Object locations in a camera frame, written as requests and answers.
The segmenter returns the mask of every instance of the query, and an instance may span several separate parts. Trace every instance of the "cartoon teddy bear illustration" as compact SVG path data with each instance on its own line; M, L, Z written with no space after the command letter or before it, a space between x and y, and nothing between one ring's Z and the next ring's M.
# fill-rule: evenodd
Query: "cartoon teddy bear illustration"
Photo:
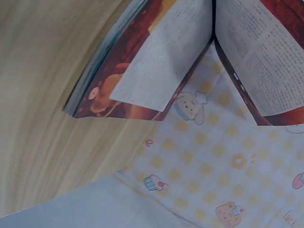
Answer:
M197 125L204 123L204 106L207 104L207 96L197 91L195 95L187 92L178 94L174 108L177 113L185 120L194 120Z
M234 202L228 202L217 207L215 213L225 228L234 228L241 222L241 214L243 211L244 209L242 209L241 206L236 206Z

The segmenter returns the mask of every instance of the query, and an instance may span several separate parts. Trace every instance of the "cupcake illustration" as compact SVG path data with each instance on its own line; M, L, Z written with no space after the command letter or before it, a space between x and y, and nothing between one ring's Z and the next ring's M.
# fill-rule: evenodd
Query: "cupcake illustration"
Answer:
M304 184L304 172L296 175L296 177L294 178L294 181L293 181L293 188L299 189L303 186L303 184Z
M165 185L168 186L166 183L162 182L158 176L153 174L145 178L143 182L149 191L161 191Z

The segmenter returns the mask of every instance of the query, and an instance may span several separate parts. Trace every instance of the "red book cover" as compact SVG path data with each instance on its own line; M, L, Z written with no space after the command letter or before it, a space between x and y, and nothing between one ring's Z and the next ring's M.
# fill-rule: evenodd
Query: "red book cover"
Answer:
M110 94L154 27L175 2L176 0L153 0L145 4L98 69L78 107L75 118L95 116L143 120L164 119L176 95L190 77L190 73L185 76L163 112L111 100Z

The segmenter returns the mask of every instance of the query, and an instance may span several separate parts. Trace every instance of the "cartoon character sticker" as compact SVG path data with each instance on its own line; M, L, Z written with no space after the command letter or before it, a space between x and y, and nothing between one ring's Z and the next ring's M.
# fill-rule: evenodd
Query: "cartoon character sticker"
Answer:
M291 134L301 134L304 133L304 124L286 126L285 129Z
M166 183L162 182L158 176L153 174L145 178L143 182L149 191L161 191L165 186L168 186Z
M234 202L228 202L215 209L218 219L226 228L234 228L240 224L243 211L244 209L241 206L236 206Z
M300 189L304 185L304 172L296 175L293 181L293 188Z
M197 91L195 95L187 92L178 94L174 108L177 113L185 120L194 120L197 125L204 123L204 106L207 104L207 96Z

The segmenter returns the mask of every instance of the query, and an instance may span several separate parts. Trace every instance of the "book page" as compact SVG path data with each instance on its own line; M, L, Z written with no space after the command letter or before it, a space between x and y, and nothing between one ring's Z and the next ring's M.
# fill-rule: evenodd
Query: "book page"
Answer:
M217 1L216 35L262 116L304 106L304 2Z
M212 0L175 2L111 93L112 100L163 111L212 34Z

